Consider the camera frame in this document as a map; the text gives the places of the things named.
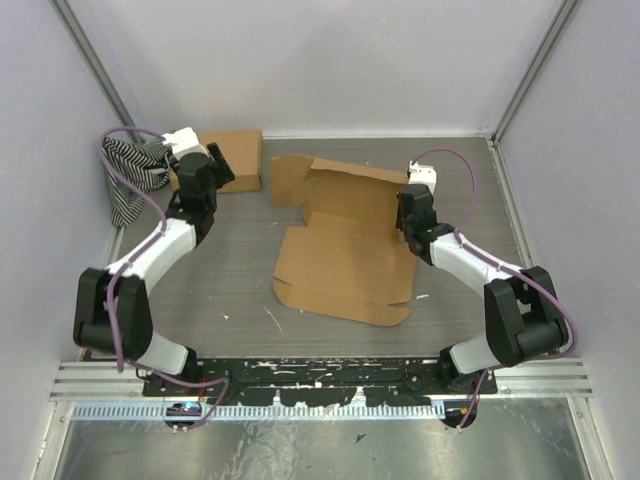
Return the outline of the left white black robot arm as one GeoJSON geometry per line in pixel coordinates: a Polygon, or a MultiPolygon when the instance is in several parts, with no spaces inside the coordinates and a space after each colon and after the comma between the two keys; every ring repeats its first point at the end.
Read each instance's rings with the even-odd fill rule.
{"type": "Polygon", "coordinates": [[[182,257],[197,248],[214,224],[217,191],[235,175],[217,143],[175,163],[179,188],[155,230],[136,249],[104,269],[79,277],[73,341],[152,371],[181,397],[216,385],[203,382],[196,352],[154,330],[149,293],[182,257]]]}

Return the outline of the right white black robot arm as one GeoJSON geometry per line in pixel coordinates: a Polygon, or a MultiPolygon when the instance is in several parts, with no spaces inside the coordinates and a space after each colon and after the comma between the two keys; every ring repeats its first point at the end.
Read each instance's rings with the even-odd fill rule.
{"type": "Polygon", "coordinates": [[[396,228],[411,253],[456,277],[483,301],[484,333],[439,353],[436,368],[447,392],[466,392],[477,372],[559,354],[569,344],[566,315],[545,269],[504,263],[439,222],[426,185],[405,185],[397,199],[396,228]]]}

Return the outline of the brown cardboard box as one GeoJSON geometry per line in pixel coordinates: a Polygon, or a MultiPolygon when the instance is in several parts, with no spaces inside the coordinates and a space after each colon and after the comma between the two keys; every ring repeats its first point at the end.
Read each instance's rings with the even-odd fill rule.
{"type": "Polygon", "coordinates": [[[221,193],[254,192],[262,189],[262,131],[258,129],[195,131],[200,143],[216,142],[235,180],[225,185],[221,193]]]}

